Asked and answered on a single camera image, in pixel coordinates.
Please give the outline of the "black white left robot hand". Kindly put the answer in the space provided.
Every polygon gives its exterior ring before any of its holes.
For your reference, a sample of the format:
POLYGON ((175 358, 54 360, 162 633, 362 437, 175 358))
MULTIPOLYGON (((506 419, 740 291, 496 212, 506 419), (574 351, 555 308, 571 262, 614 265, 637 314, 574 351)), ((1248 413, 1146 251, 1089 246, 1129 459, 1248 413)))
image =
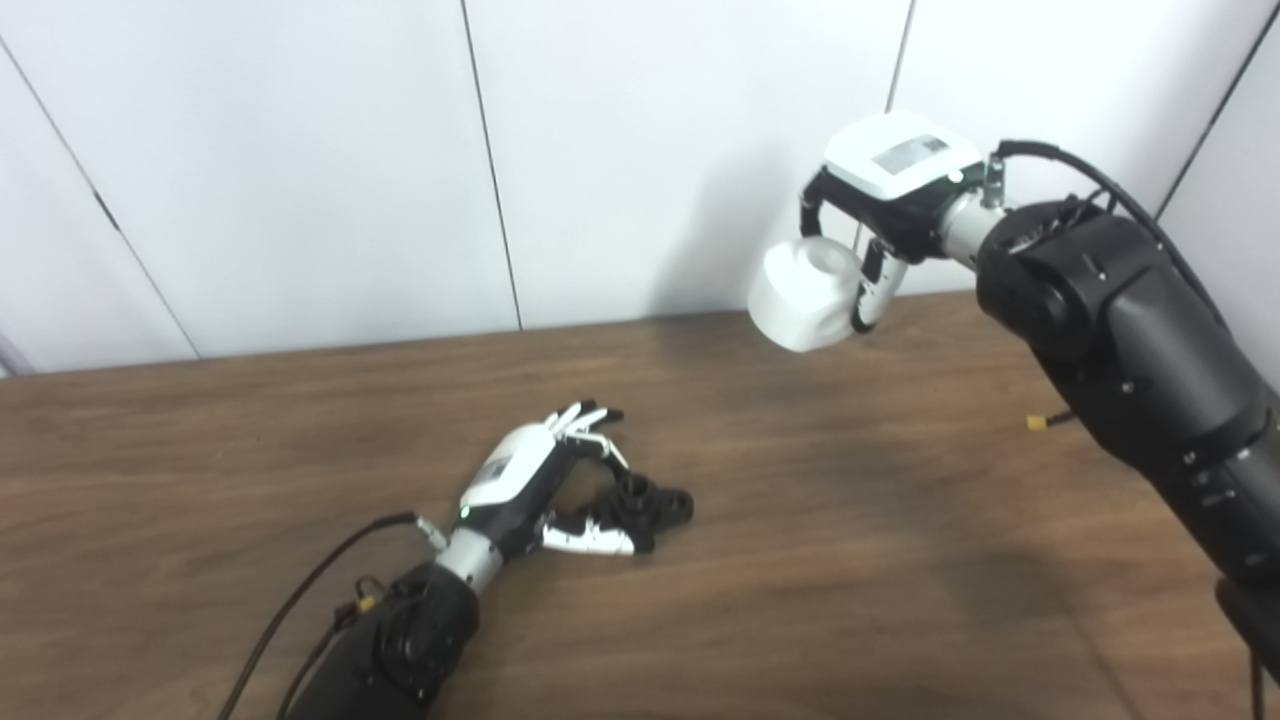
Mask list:
POLYGON ((559 515, 552 502, 577 462, 602 462, 617 482, 628 461, 600 428, 625 413, 586 398, 506 434, 460 498, 454 532, 480 536, 503 559, 552 550, 564 553, 644 555, 655 541, 584 510, 559 515))

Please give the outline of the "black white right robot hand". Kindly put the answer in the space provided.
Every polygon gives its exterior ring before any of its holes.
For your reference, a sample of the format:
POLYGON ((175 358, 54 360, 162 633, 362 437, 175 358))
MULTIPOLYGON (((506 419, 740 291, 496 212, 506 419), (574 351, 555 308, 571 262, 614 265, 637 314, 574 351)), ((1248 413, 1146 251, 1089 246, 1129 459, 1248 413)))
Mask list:
POLYGON ((909 111, 868 117, 829 140, 800 195, 799 229, 820 236, 820 210, 832 206, 872 233, 850 311, 855 333, 879 324, 908 268, 947 258, 945 217, 984 177, 972 141, 909 111))

